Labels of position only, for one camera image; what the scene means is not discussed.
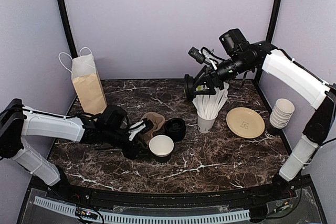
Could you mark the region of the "black paper coffee cup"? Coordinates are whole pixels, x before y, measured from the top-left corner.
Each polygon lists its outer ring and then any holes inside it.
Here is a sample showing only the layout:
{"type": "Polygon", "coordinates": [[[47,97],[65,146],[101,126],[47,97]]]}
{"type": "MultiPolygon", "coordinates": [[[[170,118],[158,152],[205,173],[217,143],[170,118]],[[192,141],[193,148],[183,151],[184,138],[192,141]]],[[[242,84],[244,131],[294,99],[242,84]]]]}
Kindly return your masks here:
{"type": "Polygon", "coordinates": [[[149,150],[156,162],[164,164],[171,159],[174,142],[166,135],[157,135],[149,141],[149,150]]]}

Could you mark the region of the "brown pulp cup carrier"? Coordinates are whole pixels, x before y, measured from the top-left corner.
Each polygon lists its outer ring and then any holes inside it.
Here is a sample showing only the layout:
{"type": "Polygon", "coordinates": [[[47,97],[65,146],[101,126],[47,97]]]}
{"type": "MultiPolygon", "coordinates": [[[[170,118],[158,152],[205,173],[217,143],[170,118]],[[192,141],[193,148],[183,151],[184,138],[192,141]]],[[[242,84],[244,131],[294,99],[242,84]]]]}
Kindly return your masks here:
{"type": "Polygon", "coordinates": [[[141,117],[141,119],[148,119],[153,123],[153,127],[146,133],[140,133],[140,139],[145,142],[146,145],[153,138],[154,132],[159,131],[165,123],[165,117],[156,112],[148,112],[141,117]]]}

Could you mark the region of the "stack of black lids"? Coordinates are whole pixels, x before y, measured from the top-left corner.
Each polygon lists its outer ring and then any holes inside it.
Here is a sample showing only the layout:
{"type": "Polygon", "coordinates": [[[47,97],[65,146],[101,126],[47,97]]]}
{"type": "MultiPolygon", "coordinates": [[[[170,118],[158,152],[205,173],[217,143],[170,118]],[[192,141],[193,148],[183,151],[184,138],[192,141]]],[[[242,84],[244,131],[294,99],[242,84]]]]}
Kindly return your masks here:
{"type": "Polygon", "coordinates": [[[186,124],[181,118],[172,118],[164,124],[164,134],[170,137],[173,142],[181,141],[186,134],[186,124]]]}

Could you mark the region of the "stack of paper cups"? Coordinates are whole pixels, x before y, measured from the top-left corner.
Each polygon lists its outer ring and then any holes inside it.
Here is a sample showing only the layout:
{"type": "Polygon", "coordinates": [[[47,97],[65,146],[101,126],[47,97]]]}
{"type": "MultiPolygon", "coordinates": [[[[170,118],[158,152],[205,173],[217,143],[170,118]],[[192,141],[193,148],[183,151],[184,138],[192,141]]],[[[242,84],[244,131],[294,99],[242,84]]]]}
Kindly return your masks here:
{"type": "Polygon", "coordinates": [[[266,135],[270,138],[279,135],[280,131],[289,123],[294,111],[295,106],[291,101],[284,98],[278,99],[270,114],[269,122],[266,126],[266,135]]]}

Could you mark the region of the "single black lid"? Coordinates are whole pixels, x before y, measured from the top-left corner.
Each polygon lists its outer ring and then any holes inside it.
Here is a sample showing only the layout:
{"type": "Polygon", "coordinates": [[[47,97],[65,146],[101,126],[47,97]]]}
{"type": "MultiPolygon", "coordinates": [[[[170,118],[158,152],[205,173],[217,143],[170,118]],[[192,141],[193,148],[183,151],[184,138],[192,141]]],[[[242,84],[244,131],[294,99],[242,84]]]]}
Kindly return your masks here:
{"type": "Polygon", "coordinates": [[[189,74],[184,75],[184,93],[186,95],[186,98],[189,101],[193,101],[195,98],[193,95],[193,84],[194,84],[194,78],[191,77],[189,74]]]}

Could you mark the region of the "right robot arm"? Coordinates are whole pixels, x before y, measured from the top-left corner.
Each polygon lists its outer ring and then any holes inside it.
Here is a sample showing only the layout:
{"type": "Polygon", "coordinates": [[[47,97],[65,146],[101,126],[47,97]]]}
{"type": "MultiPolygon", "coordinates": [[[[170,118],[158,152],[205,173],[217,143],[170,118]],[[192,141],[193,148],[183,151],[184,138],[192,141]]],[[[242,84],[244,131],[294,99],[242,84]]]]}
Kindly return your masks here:
{"type": "Polygon", "coordinates": [[[204,66],[196,77],[184,77],[184,90],[189,100],[198,95],[215,95],[224,82],[241,73],[261,69],[301,95],[315,110],[302,137],[289,158],[273,177],[268,195],[280,199],[288,191],[288,183],[303,169],[311,156],[327,141],[335,120],[335,85],[329,84],[297,63],[283,49],[266,41],[249,43],[242,32],[231,29],[219,40],[229,59],[204,66]]]}

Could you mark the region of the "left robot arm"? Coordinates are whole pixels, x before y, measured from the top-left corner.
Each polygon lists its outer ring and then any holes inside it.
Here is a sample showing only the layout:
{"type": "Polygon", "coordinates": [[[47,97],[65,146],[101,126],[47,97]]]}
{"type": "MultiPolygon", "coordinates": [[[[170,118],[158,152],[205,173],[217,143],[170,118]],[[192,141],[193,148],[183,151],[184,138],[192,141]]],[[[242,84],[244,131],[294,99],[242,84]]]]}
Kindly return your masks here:
{"type": "Polygon", "coordinates": [[[63,170],[50,163],[33,149],[26,136],[61,138],[75,143],[108,143],[122,149],[126,158],[136,159],[144,151],[139,134],[153,128],[144,118],[134,124],[128,113],[117,105],[108,105],[103,112],[77,113],[72,116],[38,111],[13,99],[1,112],[1,158],[11,159],[32,175],[40,178],[63,201],[74,197],[63,170]]]}

